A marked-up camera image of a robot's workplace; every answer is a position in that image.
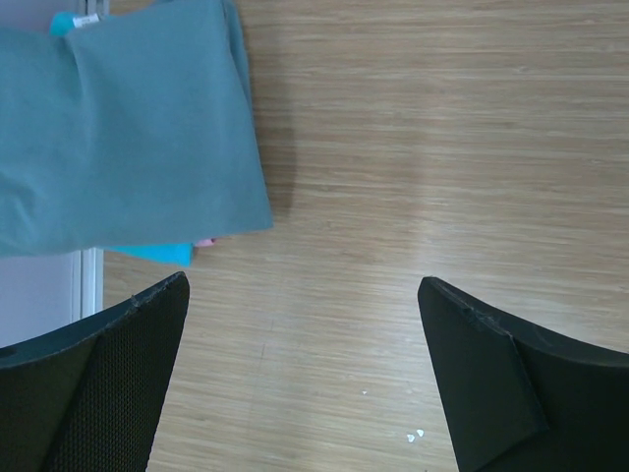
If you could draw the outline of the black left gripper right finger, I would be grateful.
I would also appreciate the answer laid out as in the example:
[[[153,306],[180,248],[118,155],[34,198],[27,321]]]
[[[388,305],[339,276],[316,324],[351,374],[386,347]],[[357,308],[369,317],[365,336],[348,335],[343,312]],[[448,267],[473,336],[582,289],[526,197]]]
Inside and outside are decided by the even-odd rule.
[[[418,302],[459,470],[627,470],[627,354],[436,277],[422,280]]]

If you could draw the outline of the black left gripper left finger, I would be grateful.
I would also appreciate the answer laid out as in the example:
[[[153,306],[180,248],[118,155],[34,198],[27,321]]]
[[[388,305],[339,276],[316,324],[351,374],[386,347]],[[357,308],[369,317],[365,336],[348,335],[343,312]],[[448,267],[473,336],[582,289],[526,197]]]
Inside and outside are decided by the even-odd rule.
[[[2,470],[146,470],[189,300],[189,280],[176,272],[2,348]]]

